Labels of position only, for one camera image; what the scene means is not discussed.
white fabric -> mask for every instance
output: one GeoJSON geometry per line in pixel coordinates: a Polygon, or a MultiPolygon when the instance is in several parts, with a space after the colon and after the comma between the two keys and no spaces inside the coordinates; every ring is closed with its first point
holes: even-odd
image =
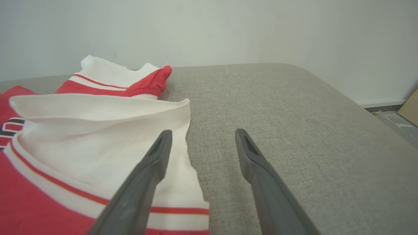
{"type": "Polygon", "coordinates": [[[147,228],[159,230],[207,230],[208,215],[166,215],[150,213],[147,228]]]}
{"type": "Polygon", "coordinates": [[[97,88],[97,89],[103,89],[103,90],[112,90],[112,91],[125,91],[126,88],[118,88],[118,87],[110,87],[110,86],[104,86],[104,85],[100,85],[91,81],[87,81],[84,78],[81,77],[77,77],[77,76],[72,76],[69,79],[70,81],[82,84],[84,86],[88,86],[88,87],[93,87],[93,88],[97,88]]]}
{"type": "Polygon", "coordinates": [[[107,85],[129,87],[159,68],[146,63],[141,69],[133,71],[99,57],[87,56],[81,61],[80,74],[87,75],[107,85]]]}
{"type": "MultiPolygon", "coordinates": [[[[172,130],[166,176],[155,190],[153,206],[209,207],[187,153],[189,100],[59,94],[12,97],[10,104],[26,120],[13,140],[26,160],[62,182],[106,199],[113,196],[158,135],[172,130]]],[[[33,183],[54,199],[65,194],[41,181],[33,183]]],[[[97,208],[77,203],[69,200],[65,206],[86,216],[98,215],[97,208]]]]}
{"type": "Polygon", "coordinates": [[[148,99],[148,100],[158,100],[158,96],[151,95],[151,94],[140,94],[140,95],[134,95],[131,96],[131,98],[137,98],[137,99],[148,99]]]}
{"type": "MultiPolygon", "coordinates": [[[[19,153],[22,153],[21,147],[16,146],[16,141],[15,148],[19,151],[19,153]]],[[[9,158],[10,162],[13,164],[17,171],[19,171],[26,179],[28,179],[31,183],[36,185],[40,190],[42,190],[61,205],[92,218],[96,218],[104,209],[105,205],[94,202],[92,200],[86,200],[85,198],[71,193],[70,191],[33,172],[20,159],[17,158],[17,156],[12,152],[10,145],[4,149],[4,153],[6,154],[7,158],[9,158]]],[[[31,163],[36,162],[36,160],[31,159],[27,154],[25,155],[25,159],[30,160],[31,163]]],[[[34,166],[42,170],[44,170],[46,167],[40,164],[34,164],[34,166]]],[[[67,184],[74,185],[74,180],[67,179],[67,184]]]]}

clothing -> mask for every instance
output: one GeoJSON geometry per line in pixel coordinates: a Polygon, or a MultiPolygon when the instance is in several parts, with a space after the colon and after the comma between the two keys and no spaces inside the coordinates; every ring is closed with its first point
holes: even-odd
{"type": "Polygon", "coordinates": [[[0,96],[0,108],[8,110],[1,120],[24,120],[0,152],[0,188],[7,189],[0,194],[0,233],[86,233],[161,131],[171,129],[147,234],[208,234],[209,204],[185,140],[189,100],[156,100],[171,67],[131,71],[88,56],[82,68],[58,94],[14,87],[0,96]]]}

floor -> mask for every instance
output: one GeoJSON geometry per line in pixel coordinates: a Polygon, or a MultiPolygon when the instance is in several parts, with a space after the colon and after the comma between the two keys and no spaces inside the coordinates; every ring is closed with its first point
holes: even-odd
{"type": "Polygon", "coordinates": [[[408,120],[396,113],[396,111],[388,112],[372,112],[372,114],[382,121],[385,125],[394,130],[404,140],[418,149],[418,127],[410,123],[408,120]]]}

baseboard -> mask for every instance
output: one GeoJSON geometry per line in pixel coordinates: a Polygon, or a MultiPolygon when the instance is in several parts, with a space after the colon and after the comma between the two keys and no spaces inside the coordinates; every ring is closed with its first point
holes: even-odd
{"type": "Polygon", "coordinates": [[[364,102],[358,103],[362,108],[372,108],[372,107],[383,107],[383,106],[392,106],[392,105],[403,105],[406,100],[397,100],[397,101],[386,101],[386,102],[364,102]]]}

white wall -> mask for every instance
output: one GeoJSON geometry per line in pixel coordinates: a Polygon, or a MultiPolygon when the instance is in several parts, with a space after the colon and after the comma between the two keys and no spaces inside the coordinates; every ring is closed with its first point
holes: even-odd
{"type": "Polygon", "coordinates": [[[128,68],[283,62],[358,103],[418,82],[416,0],[2,0],[0,80],[128,68]]]}

